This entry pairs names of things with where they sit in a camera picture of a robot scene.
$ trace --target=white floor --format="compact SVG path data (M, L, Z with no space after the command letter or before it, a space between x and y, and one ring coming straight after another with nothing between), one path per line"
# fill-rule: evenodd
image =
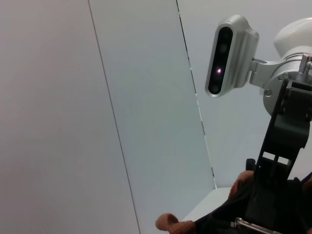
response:
M212 190L185 218L183 221L196 221L222 205L229 196L231 188Z

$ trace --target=red light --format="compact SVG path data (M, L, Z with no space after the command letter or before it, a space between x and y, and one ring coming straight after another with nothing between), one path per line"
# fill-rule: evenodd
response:
M221 75L221 74L222 74L222 69L221 69L221 68L217 69L216 73L217 73L218 75Z

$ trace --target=camera housing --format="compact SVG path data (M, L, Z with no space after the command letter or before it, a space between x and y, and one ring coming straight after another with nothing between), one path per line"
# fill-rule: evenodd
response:
M239 15L224 19L214 37L206 81L206 92L219 97L233 88L243 87L249 78L259 34Z

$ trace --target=black metal frame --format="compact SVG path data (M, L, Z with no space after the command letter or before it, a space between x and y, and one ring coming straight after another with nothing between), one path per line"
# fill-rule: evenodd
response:
M288 176L304 148L312 117L312 86L284 79L254 172L254 188L246 209L247 221L276 230L280 211L276 201L285 191ZM264 153L274 155L274 160ZM289 163L278 162L279 157Z

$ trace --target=bolt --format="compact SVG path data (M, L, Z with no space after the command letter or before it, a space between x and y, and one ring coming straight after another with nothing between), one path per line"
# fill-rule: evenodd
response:
M263 94L266 96L266 97L270 97L272 95L272 90L271 89L266 89Z

